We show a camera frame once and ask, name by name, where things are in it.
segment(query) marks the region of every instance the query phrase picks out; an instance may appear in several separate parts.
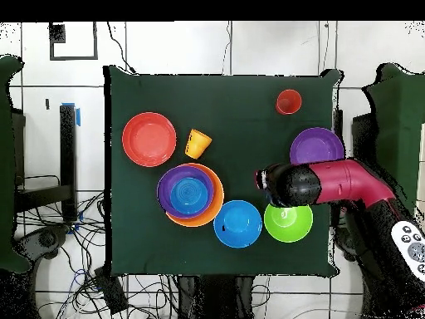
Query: purple plate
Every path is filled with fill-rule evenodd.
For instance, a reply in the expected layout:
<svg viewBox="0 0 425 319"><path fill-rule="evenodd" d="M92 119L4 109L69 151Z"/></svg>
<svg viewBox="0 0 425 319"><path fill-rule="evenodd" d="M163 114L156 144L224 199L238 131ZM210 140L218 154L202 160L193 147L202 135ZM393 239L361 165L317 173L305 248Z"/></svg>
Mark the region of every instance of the purple plate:
<svg viewBox="0 0 425 319"><path fill-rule="evenodd" d="M344 158L344 146L331 130L313 127L303 130L292 142L291 164L309 164Z"/></svg>
<svg viewBox="0 0 425 319"><path fill-rule="evenodd" d="M185 178L198 179L207 188L207 192L208 192L207 202L201 208L201 210L197 211L196 213L192 213L192 214L180 213L171 204L170 197L171 197L171 191L173 190L174 185L181 179L185 179ZM181 165L181 166L177 166L176 168L170 169L164 174L164 176L158 182L158 188L156 190L156 194L157 194L159 204L161 204L161 207L163 208L163 210L168 212L170 215L173 215L174 217L177 217L177 218L193 218L203 213L209 207L209 205L211 204L213 200L214 187L213 187L213 182L211 181L211 179L202 170L195 168L193 166Z"/></svg>

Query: dark green table cover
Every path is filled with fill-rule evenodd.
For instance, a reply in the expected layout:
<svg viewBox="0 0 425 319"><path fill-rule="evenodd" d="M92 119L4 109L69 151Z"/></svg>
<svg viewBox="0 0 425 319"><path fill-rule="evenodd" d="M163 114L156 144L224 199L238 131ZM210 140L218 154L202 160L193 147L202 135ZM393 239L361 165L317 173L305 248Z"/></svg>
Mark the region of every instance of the dark green table cover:
<svg viewBox="0 0 425 319"><path fill-rule="evenodd" d="M213 222L185 228L167 218L156 199L161 176L179 164L192 128L212 138L198 161L221 179L225 202L244 199L261 214L265 195L254 172L272 163L289 163L291 142L304 129L330 129L336 70L322 77L128 75L109 67L111 79L112 272L140 274L300 274L330 277L329 205L313 207L310 233L297 243L280 243L263 226L250 247L233 249L216 237ZM276 98L296 89L302 107L279 115ZM164 164L145 168L125 154L125 124L141 112L166 116L177 132L177 147Z"/></svg>

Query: blue bowl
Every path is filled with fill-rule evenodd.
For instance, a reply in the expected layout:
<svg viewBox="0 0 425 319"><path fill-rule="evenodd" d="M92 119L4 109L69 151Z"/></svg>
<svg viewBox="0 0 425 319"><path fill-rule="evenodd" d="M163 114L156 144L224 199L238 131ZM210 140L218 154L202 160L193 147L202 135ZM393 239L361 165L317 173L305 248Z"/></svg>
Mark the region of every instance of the blue bowl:
<svg viewBox="0 0 425 319"><path fill-rule="evenodd" d="M218 239L226 246L244 248L260 236L262 220L260 212L252 204L232 200L222 206L213 226Z"/></svg>
<svg viewBox="0 0 425 319"><path fill-rule="evenodd" d="M170 201L178 212L195 214L207 204L207 187L199 179L185 177L173 186Z"/></svg>

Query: orange plate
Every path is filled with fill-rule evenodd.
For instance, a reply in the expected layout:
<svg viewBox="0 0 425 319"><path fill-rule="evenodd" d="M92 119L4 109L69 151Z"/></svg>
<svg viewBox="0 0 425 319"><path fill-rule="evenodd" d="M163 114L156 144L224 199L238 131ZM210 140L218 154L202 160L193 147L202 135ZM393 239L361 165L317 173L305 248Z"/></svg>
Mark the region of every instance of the orange plate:
<svg viewBox="0 0 425 319"><path fill-rule="evenodd" d="M208 175L214 186L214 195L212 197L210 206L207 208L207 210L205 210L205 212L199 214L197 217L181 219L166 213L167 216L175 223L187 226L189 228L195 228L197 226L202 226L206 223L209 223L217 216L218 212L222 208L222 202L224 200L224 190L222 188L222 182L220 181L216 173L214 173L211 169L207 168L205 165L200 165L196 163L188 163L183 165L193 166L202 170L205 174Z"/></svg>

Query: white remote control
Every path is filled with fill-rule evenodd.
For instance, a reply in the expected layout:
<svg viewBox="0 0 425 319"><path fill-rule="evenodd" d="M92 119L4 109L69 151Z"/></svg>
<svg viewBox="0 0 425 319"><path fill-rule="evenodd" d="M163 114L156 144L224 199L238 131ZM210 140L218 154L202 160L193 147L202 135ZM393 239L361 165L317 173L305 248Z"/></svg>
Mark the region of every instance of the white remote control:
<svg viewBox="0 0 425 319"><path fill-rule="evenodd" d="M425 282L425 238L412 223L399 221L391 236L413 275Z"/></svg>

